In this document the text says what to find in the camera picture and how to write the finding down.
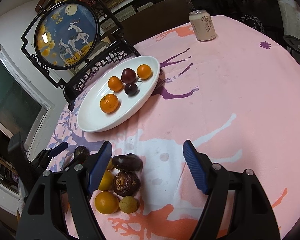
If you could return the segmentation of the yellow kumquat front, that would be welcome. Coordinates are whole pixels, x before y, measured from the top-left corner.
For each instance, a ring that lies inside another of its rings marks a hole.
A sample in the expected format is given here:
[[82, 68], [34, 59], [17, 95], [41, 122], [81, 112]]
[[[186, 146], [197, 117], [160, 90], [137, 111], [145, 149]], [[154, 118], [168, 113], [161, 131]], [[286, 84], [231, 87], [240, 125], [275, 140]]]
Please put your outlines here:
[[152, 75], [152, 69], [147, 64], [141, 64], [137, 68], [137, 76], [142, 80], [147, 80]]

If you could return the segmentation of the large mandarin orange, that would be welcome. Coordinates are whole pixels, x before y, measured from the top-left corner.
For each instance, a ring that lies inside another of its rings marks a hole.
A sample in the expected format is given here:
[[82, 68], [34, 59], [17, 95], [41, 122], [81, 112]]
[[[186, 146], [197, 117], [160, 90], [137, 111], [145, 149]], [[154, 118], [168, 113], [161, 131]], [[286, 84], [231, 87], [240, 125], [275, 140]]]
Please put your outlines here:
[[114, 94], [107, 94], [100, 100], [100, 109], [106, 114], [115, 112], [119, 106], [119, 99]]

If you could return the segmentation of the orange yellow fruit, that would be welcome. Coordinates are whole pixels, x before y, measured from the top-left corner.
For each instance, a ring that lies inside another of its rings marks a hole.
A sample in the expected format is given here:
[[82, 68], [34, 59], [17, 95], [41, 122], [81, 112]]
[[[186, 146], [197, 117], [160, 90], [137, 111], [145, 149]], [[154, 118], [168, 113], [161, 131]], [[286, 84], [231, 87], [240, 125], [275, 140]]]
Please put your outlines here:
[[102, 191], [96, 195], [95, 207], [99, 213], [109, 215], [119, 209], [119, 199], [109, 191]]

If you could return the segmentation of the pink printed tablecloth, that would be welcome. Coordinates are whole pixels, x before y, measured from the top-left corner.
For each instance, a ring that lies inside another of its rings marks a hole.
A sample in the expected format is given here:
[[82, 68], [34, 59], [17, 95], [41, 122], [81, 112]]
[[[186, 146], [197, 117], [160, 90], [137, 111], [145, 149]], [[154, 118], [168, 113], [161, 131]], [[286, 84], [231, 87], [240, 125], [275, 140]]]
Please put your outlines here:
[[51, 160], [59, 171], [74, 149], [95, 153], [104, 140], [113, 154], [143, 161], [136, 213], [95, 213], [107, 239], [189, 239], [206, 196], [183, 158], [191, 140], [230, 171], [252, 169], [284, 237], [300, 217], [300, 65], [279, 44], [225, 16], [212, 19], [217, 37], [197, 41], [190, 24], [137, 44], [161, 66], [157, 88], [120, 126], [85, 133], [77, 111], [64, 109], [49, 142], [69, 144]]

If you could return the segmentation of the small tan longan front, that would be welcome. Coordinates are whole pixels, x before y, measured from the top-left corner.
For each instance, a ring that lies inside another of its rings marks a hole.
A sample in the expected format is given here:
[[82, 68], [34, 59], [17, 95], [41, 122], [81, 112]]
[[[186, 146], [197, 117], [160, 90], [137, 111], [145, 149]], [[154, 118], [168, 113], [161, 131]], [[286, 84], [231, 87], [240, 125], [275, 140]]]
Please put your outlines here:
[[138, 201], [132, 196], [123, 197], [119, 202], [119, 208], [124, 213], [134, 213], [138, 210]]

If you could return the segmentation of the pink beverage can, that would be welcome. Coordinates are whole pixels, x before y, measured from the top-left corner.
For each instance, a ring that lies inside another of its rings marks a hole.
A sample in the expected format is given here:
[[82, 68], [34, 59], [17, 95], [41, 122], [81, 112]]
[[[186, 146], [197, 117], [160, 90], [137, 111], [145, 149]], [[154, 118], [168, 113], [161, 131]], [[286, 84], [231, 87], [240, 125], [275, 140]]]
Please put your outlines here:
[[198, 41], [210, 41], [216, 38], [217, 35], [211, 16], [206, 10], [190, 12], [189, 20]]

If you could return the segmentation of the dark cherry with stem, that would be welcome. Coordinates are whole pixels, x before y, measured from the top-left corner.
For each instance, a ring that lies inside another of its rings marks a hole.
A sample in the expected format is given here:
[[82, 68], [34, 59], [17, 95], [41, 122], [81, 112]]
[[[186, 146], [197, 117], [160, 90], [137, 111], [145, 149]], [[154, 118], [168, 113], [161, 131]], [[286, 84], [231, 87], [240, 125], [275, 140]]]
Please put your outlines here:
[[131, 83], [127, 83], [125, 85], [124, 91], [128, 96], [135, 96], [136, 94], [138, 94], [139, 90], [139, 86], [142, 84], [142, 81], [136, 81], [136, 82], [131, 82]]

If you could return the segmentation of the small tan longan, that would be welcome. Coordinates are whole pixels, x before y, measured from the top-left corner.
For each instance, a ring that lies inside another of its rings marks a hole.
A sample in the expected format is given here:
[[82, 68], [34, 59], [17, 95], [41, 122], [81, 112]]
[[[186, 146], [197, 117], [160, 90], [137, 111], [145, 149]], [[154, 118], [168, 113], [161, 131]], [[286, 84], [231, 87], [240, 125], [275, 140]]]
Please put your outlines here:
[[109, 161], [106, 169], [110, 170], [110, 171], [114, 169], [113, 159], [112, 158], [110, 158], [110, 161]]
[[123, 197], [119, 202], [119, 208], [124, 213], [134, 213], [138, 210], [138, 201], [132, 196]]

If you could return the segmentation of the dark cabinet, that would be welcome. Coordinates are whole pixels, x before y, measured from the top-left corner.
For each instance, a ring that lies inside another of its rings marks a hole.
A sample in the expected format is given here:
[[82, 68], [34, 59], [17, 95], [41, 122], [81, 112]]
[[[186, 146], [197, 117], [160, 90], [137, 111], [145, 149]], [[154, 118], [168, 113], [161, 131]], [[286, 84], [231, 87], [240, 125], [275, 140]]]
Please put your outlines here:
[[284, 27], [277, 0], [190, 0], [194, 9], [224, 15], [284, 45]]

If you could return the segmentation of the small tan longan back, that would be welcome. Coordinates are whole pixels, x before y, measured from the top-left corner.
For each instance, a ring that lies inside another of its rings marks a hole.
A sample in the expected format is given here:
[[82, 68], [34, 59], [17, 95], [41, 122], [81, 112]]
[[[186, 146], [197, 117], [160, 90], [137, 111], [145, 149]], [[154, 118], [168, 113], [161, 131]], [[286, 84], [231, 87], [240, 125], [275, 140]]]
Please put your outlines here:
[[110, 161], [109, 161], [106, 169], [110, 170], [110, 171], [114, 169], [113, 159], [112, 158], [110, 158]]

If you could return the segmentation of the window with white frame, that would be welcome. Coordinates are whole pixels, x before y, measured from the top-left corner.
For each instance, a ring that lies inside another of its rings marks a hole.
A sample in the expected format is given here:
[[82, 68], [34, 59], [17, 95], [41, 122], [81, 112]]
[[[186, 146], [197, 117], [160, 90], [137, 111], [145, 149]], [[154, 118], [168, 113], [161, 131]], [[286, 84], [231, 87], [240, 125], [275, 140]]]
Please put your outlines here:
[[47, 121], [54, 109], [0, 45], [0, 130], [9, 138], [20, 133], [30, 159], [47, 147]]

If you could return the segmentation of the yellow lemon fruit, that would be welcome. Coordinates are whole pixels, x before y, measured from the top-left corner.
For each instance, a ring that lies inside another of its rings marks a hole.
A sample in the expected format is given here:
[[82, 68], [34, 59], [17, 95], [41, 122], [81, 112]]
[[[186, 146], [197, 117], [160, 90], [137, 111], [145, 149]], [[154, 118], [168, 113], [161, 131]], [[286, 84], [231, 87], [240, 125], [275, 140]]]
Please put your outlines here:
[[109, 171], [106, 170], [104, 172], [104, 175], [101, 179], [101, 182], [98, 186], [98, 189], [100, 191], [109, 191], [112, 189], [113, 187], [113, 180], [114, 180], [114, 175]]

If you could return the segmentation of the red plum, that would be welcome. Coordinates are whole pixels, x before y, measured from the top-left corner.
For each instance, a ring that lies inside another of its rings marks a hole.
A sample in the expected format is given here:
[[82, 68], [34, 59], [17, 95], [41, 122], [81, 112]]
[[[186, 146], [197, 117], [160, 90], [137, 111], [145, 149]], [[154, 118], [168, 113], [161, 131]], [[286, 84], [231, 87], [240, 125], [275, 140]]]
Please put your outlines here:
[[130, 69], [130, 68], [124, 69], [122, 74], [121, 74], [121, 81], [125, 84], [134, 83], [136, 81], [135, 71]]

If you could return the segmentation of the black round stool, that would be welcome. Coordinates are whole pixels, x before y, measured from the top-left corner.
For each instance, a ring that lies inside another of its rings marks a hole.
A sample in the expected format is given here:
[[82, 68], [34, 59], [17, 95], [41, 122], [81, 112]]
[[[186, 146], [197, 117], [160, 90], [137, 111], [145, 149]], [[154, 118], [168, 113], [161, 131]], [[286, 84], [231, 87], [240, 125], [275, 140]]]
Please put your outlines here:
[[300, 64], [300, 39], [292, 35], [284, 35], [283, 40], [285, 42], [285, 49]]

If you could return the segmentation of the white oval plate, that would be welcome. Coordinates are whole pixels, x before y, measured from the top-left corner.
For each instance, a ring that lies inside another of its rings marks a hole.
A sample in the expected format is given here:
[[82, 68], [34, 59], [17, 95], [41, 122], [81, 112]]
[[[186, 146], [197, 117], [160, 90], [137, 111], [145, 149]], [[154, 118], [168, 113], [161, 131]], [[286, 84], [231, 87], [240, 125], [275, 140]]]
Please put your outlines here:
[[[112, 76], [120, 77], [123, 70], [137, 70], [138, 66], [147, 64], [152, 69], [149, 79], [137, 81], [138, 91], [134, 96], [128, 96], [123, 90], [112, 92], [108, 80]], [[149, 99], [154, 91], [160, 74], [160, 64], [152, 56], [139, 56], [118, 64], [104, 74], [89, 90], [83, 99], [77, 114], [77, 125], [84, 132], [104, 132], [119, 126], [134, 115]], [[114, 94], [119, 100], [119, 106], [113, 113], [104, 113], [100, 107], [101, 99]]]

